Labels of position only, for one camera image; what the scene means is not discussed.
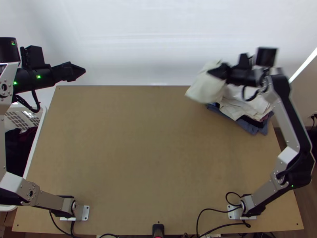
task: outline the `black cloth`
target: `black cloth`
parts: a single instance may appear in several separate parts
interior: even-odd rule
[[[5,133],[8,172],[23,176],[36,131],[37,127],[31,127],[21,134],[19,128]]]

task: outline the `white wall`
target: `white wall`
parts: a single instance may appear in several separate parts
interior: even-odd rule
[[[87,73],[72,84],[192,83],[208,60],[280,48],[288,76],[317,46],[314,0],[1,0],[0,36],[43,47],[46,63]],[[39,90],[48,106],[53,89]]]

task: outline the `pile of clothes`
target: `pile of clothes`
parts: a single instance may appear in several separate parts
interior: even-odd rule
[[[192,100],[206,104],[207,109],[231,118],[253,135],[257,132],[267,135],[268,122],[274,114],[270,103],[262,95],[247,102],[242,99],[243,86],[226,84],[225,80],[207,72],[219,66],[220,62],[207,63],[185,95]],[[256,90],[256,88],[246,87],[245,98],[250,98]]]

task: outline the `ventilation grille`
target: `ventilation grille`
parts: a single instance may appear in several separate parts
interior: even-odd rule
[[[23,131],[30,128],[28,124],[14,111],[8,111],[5,115],[17,128],[20,128]]]
[[[22,113],[29,118],[29,121],[32,122],[34,126],[38,127],[40,119],[33,112],[23,111]]]

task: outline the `wooden tabletop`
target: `wooden tabletop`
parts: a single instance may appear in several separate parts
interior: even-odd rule
[[[149,235],[158,221],[166,234],[194,234],[202,209],[226,210],[226,192],[266,182],[280,149],[272,125],[252,136],[186,98],[187,88],[57,87],[27,180],[90,205],[77,234]],[[199,233],[232,222],[207,211]],[[293,191],[250,224],[218,233],[303,229]],[[59,233],[48,211],[33,207],[18,208],[13,230]]]

